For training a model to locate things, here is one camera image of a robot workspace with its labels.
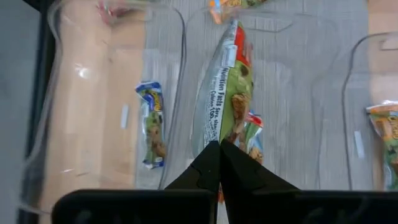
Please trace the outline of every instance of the yellow logo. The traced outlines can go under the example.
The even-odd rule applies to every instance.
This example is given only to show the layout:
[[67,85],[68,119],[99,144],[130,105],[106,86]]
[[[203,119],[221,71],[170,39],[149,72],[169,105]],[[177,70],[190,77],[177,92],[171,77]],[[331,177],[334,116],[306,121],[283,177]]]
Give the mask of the yellow logo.
[[226,2],[227,6],[241,6],[242,5],[242,0],[230,0]]
[[392,137],[394,139],[398,139],[398,117],[397,116],[389,116],[388,121],[391,124]]
[[150,91],[150,94],[155,99],[154,111],[162,111],[162,105],[160,104],[160,96],[159,96],[159,94],[157,94],[157,92],[155,92],[155,91]]

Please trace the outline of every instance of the plastic tray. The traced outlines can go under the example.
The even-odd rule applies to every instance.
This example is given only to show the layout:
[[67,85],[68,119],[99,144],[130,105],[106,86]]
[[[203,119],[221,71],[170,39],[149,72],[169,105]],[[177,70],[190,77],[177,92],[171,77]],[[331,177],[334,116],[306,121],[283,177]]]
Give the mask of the plastic tray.
[[98,1],[59,1],[49,9],[57,53],[25,164],[25,210],[48,213],[76,189],[159,188],[163,168],[142,163],[141,100],[134,88],[142,80],[161,83],[169,133],[183,65],[183,21],[161,4],[107,3],[129,13],[105,24]]
[[[263,165],[301,189],[318,188],[318,124],[321,114],[312,100],[312,84],[327,74],[335,59],[336,29],[332,22],[303,14],[256,9],[230,9],[253,43],[252,108],[264,120]],[[187,63],[177,93],[167,186],[204,148],[203,118],[209,80],[205,73],[229,21],[213,22],[209,9],[187,22]]]
[[398,34],[375,34],[353,50],[343,85],[343,120],[353,190],[384,190],[384,143],[365,108],[398,100]]

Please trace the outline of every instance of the plastic snack package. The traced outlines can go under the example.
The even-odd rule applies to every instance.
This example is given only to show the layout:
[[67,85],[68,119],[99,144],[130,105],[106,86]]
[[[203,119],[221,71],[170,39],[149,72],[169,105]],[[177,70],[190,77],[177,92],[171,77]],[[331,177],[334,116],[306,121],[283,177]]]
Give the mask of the plastic snack package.
[[128,7],[128,3],[137,1],[153,2],[154,0],[119,0],[119,4],[115,4],[114,2],[109,2],[107,0],[101,0],[98,2],[97,7],[104,23],[110,24],[113,19],[131,12],[132,9]]
[[233,19],[221,38],[210,65],[210,89],[206,101],[204,146],[226,138],[235,142],[243,131],[253,92],[251,54],[241,23]]
[[213,16],[214,22],[222,24],[231,14],[232,7],[248,8],[257,7],[266,0],[210,0],[210,13]]
[[[240,150],[249,154],[251,158],[262,164],[264,158],[264,150],[260,142],[259,134],[264,128],[264,124],[259,115],[254,115],[252,112],[246,118],[243,131],[239,134],[237,140],[235,140],[235,146],[238,146]],[[223,191],[221,189],[218,193],[218,201],[224,202]]]
[[384,142],[384,188],[398,190],[398,102],[385,101],[366,112]]
[[149,169],[162,167],[166,157],[162,88],[158,82],[142,82],[136,92],[142,98],[142,132],[147,147],[143,163]]

